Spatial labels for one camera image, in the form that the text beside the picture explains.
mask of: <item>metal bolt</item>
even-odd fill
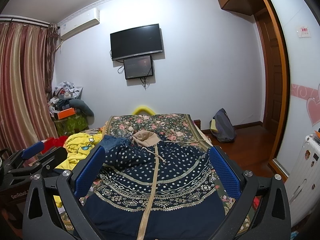
[[[249,171],[249,170],[244,171],[244,174],[245,174],[247,177],[251,177],[251,176],[253,175],[252,171]]]
[[[276,178],[277,180],[281,180],[281,176],[280,176],[279,174],[276,174],[276,175],[275,175],[275,178]]]
[[[34,179],[34,180],[37,180],[37,179],[40,179],[40,177],[41,177],[40,174],[36,174],[36,175],[33,176],[33,179]]]
[[[71,173],[71,171],[65,170],[65,171],[62,173],[62,175],[63,175],[64,177],[68,177],[68,176],[70,175],[70,173]]]

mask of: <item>curtain rod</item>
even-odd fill
[[[35,20],[35,19],[27,18],[27,17],[15,16],[15,15],[5,15],[5,14],[0,14],[0,21],[33,24],[33,25],[37,25],[40,27],[46,27],[46,28],[50,24],[48,22]]]

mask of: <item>brand logo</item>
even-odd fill
[[[28,194],[28,191],[29,191],[29,190],[25,190],[24,192],[20,192],[20,193],[17,193],[17,194],[15,194],[15,195],[11,195],[11,197],[12,197],[13,199],[15,199],[15,198],[17,198],[17,197],[21,197],[21,196],[27,195],[27,194]]]

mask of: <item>blue gripper pad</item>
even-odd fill
[[[74,182],[74,195],[77,199],[87,195],[94,179],[105,161],[105,158],[106,152],[102,146],[95,149],[91,159],[87,162],[87,165],[82,169]]]
[[[28,160],[43,150],[44,150],[44,143],[41,141],[37,142],[34,145],[31,145],[27,149],[23,150],[21,154],[21,158],[23,160]]]
[[[239,179],[215,147],[210,148],[209,159],[229,197],[238,200],[241,195]]]

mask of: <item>orange box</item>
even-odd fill
[[[73,115],[73,114],[75,114],[75,113],[76,113],[76,111],[75,111],[74,108],[68,108],[68,109],[66,109],[66,110],[62,110],[62,111],[60,111],[60,112],[58,113],[58,119],[60,120],[60,119],[62,119],[62,118],[65,118],[65,117],[68,117],[68,116],[70,116],[70,115]]]

